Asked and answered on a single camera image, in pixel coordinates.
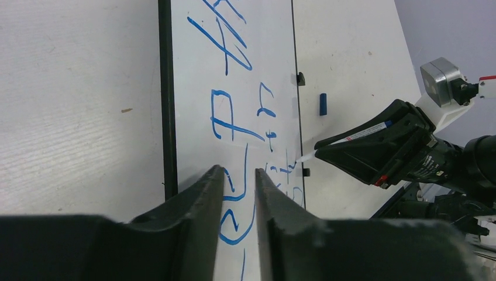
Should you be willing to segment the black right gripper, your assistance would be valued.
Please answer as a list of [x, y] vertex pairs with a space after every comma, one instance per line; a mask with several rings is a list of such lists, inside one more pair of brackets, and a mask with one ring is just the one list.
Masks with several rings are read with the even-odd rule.
[[[330, 144], [378, 124], [385, 128], [346, 143]], [[384, 189], [401, 180], [436, 183], [447, 177], [460, 149], [434, 137], [434, 129], [417, 107], [396, 99], [366, 123], [317, 141], [315, 156], [364, 184]]]

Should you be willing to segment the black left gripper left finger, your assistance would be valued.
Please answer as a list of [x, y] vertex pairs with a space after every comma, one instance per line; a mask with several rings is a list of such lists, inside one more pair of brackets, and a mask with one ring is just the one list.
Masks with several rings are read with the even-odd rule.
[[212, 166], [129, 223], [101, 215], [1, 217], [2, 280], [212, 280], [225, 174]]

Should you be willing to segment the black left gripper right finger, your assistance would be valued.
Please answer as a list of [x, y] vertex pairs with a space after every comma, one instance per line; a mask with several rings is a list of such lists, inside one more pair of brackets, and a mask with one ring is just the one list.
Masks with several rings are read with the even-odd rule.
[[262, 280], [480, 280], [472, 248], [432, 220], [323, 220], [256, 169]]

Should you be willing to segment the blue whiteboard marker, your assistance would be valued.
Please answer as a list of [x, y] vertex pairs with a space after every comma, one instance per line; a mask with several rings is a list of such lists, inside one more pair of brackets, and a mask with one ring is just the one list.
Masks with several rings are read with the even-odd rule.
[[[366, 128], [364, 130], [361, 130], [361, 131], [359, 131], [357, 133], [351, 134], [351, 135], [349, 135], [347, 137], [344, 137], [344, 138], [341, 138], [339, 140], [333, 141], [330, 144], [331, 145], [334, 145], [334, 144], [338, 144], [338, 143], [343, 143], [343, 142], [348, 142], [348, 141], [353, 141], [355, 139], [363, 138], [365, 136], [369, 136], [369, 135], [371, 135], [373, 133], [377, 133], [377, 132], [382, 131], [382, 130], [384, 130], [386, 128], [389, 128], [392, 125], [393, 125], [393, 121], [385, 121], [385, 122], [376, 124], [374, 126], [371, 126], [369, 128]], [[306, 162], [306, 161], [314, 158], [316, 153], [317, 153], [317, 149], [313, 150], [311, 153], [307, 153], [307, 154], [301, 156], [299, 159], [297, 159], [295, 161], [295, 163]]]

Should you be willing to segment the blue marker cap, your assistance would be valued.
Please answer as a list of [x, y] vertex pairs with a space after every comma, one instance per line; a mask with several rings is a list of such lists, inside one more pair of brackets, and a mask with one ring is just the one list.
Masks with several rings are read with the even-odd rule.
[[328, 114], [327, 93], [319, 95], [319, 115], [325, 116]]

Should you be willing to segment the black framed whiteboard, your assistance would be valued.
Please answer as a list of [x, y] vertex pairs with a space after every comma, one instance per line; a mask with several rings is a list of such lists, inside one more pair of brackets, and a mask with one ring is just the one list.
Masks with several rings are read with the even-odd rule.
[[260, 280], [256, 170], [304, 206], [292, 1], [167, 1], [178, 191], [224, 167], [214, 280]]

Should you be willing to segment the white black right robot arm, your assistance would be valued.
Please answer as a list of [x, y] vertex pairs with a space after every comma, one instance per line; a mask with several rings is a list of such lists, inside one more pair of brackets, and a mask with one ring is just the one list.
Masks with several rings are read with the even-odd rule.
[[458, 146], [434, 135], [435, 125], [409, 102], [394, 100], [370, 121], [318, 141], [315, 155], [358, 181], [387, 189], [401, 181], [451, 190], [434, 202], [403, 201], [401, 217], [445, 220], [487, 236], [478, 217], [495, 214], [495, 137]]

